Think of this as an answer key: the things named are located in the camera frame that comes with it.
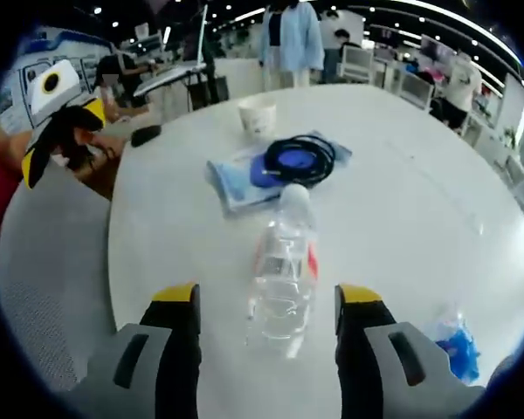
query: light blue jacket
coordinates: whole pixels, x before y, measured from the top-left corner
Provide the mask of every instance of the light blue jacket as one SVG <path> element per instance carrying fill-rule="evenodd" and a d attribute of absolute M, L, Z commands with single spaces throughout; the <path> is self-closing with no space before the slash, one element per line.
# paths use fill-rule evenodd
<path fill-rule="evenodd" d="M 259 56 L 260 61 L 269 66 L 273 65 L 269 30 L 271 15 L 266 9 Z M 299 3 L 295 9 L 285 9 L 281 16 L 280 31 L 281 71 L 298 72 L 308 68 L 322 70 L 324 49 L 321 26 L 310 3 Z"/>

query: blue folded towel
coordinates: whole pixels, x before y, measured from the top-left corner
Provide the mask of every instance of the blue folded towel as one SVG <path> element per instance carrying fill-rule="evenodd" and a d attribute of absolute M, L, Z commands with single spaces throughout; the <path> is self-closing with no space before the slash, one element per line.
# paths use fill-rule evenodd
<path fill-rule="evenodd" d="M 313 131 L 310 135 L 322 138 L 330 143 L 335 151 L 334 170 L 345 166 L 352 153 L 347 148 L 326 139 L 321 133 Z M 217 179 L 217 187 L 224 204 L 230 212 L 270 201 L 279 197 L 283 186 L 258 188 L 251 183 L 252 159 L 263 154 L 269 144 L 256 145 L 239 151 L 226 161 L 208 161 L 208 167 Z"/>

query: plastic bag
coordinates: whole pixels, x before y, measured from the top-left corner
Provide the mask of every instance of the plastic bag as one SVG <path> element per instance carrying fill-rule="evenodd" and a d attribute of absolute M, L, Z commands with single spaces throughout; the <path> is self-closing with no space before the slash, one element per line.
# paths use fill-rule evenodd
<path fill-rule="evenodd" d="M 452 373 L 464 384 L 478 379 L 479 352 L 459 309 L 452 308 L 441 316 L 430 338 L 448 354 Z"/>

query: desk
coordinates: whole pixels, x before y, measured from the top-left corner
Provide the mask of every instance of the desk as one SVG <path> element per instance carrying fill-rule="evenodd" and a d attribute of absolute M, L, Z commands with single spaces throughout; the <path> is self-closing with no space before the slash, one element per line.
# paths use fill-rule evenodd
<path fill-rule="evenodd" d="M 300 358 L 257 358 L 244 347 L 254 252 L 271 213 L 225 219 L 206 181 L 209 159 L 247 144 L 235 100 L 126 149 L 109 231 L 117 327 L 138 322 L 155 292 L 195 279 L 200 417 L 340 417 L 334 286 L 347 282 L 381 293 L 398 321 L 421 328 L 458 302 L 486 384 L 524 334 L 524 216 L 505 185 L 455 133 L 373 86 L 263 94 L 277 101 L 280 135 L 318 129 L 354 152 L 312 191 L 321 276 Z"/>

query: laptop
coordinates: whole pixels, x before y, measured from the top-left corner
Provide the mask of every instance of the laptop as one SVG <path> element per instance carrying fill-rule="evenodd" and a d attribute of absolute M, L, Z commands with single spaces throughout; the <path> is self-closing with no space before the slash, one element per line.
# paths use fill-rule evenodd
<path fill-rule="evenodd" d="M 197 42 L 194 42 L 191 46 L 191 51 L 188 51 L 188 55 L 190 56 L 190 53 L 193 53 L 193 56 L 196 60 L 191 61 L 185 61 L 182 63 L 179 63 L 178 65 L 175 65 L 172 68 L 169 68 L 168 70 L 164 72 L 160 72 L 156 76 L 154 76 L 152 79 L 149 79 L 147 81 L 144 81 L 141 83 L 138 88 L 134 92 L 135 97 L 143 96 L 144 94 L 148 94 L 152 90 L 155 90 L 158 87 L 173 83 L 175 81 L 178 81 L 179 79 L 183 79 L 184 77 L 187 77 L 192 74 L 196 74 L 198 72 L 201 72 L 205 67 L 206 64 L 203 62 L 203 55 L 202 55 L 202 45 L 203 45 L 203 34 L 204 34 L 204 28 L 206 25 L 206 17 L 208 15 L 208 6 L 204 6 L 203 10 L 201 10 L 198 13 L 198 17 L 201 18 L 201 21 L 199 21 L 198 28 L 193 30 L 193 32 L 190 33 L 189 38 L 192 38 L 196 40 Z M 187 57 L 187 46 L 184 46 L 184 57 Z"/>

